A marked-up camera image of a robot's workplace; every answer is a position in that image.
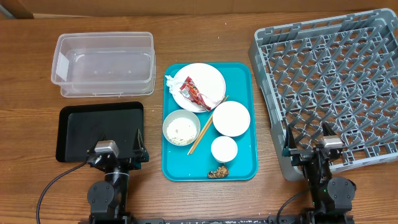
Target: gray dish rack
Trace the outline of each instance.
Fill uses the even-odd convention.
[[[302,149],[319,142],[322,123],[340,135],[346,149],[332,172],[398,160],[397,36],[390,9],[256,31],[249,57],[287,180],[302,172],[282,157],[283,120]]]

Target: wood grain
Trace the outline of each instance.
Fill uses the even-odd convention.
[[[0,21],[0,223],[35,223],[35,206],[44,187],[76,164],[55,160],[58,114],[68,105],[141,101],[150,162],[131,174],[127,209],[137,218],[267,217],[306,182],[286,181],[270,135],[264,99],[253,89],[259,170],[245,182],[171,182],[161,170],[162,98],[167,67],[180,62],[242,62],[256,29],[307,21],[343,12],[241,14],[222,16],[102,17]],[[149,31],[154,35],[157,80],[153,95],[68,99],[50,81],[59,35],[75,32]],[[352,215],[357,223],[394,223],[398,214],[398,163],[342,173],[358,189]],[[42,223],[87,220],[88,188],[103,173],[83,167],[56,182],[44,198]],[[293,202],[284,214],[309,206]]]

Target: white plate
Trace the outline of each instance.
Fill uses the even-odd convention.
[[[218,162],[229,162],[238,154],[238,145],[234,139],[220,136],[211,143],[211,153]]]
[[[227,101],[214,110],[213,124],[225,136],[240,136],[250,126],[250,114],[241,103]]]
[[[225,80],[221,72],[217,68],[205,63],[192,63],[181,68],[174,78],[185,80],[191,77],[199,92],[204,95],[203,101],[206,105],[215,108],[225,96]],[[182,94],[173,95],[175,102],[187,111],[201,113],[206,110],[190,100]]]

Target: wooden chopsticks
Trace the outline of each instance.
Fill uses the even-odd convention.
[[[226,99],[228,99],[228,96],[224,97],[223,101],[220,103],[224,103],[226,101]],[[200,131],[198,138],[196,139],[196,141],[193,143],[191,149],[189,150],[188,154],[192,154],[194,152],[194,150],[197,148],[199,142],[201,141],[202,137],[205,135],[205,133],[207,132],[207,129],[209,129],[210,125],[213,123],[213,113],[214,111],[211,113],[209,120],[206,122],[205,126],[203,127],[203,129]]]

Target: bowl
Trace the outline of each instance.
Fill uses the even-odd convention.
[[[213,124],[219,133],[229,137],[240,136],[250,126],[250,114],[241,103],[226,101],[216,107]]]
[[[238,145],[235,140],[220,136],[211,143],[211,153],[219,163],[232,161],[238,154]]]
[[[162,129],[163,135],[169,143],[175,146],[187,146],[193,143],[199,136],[200,121],[191,111],[176,110],[164,119]],[[194,129],[196,130],[196,134],[190,136],[189,134],[194,133]]]

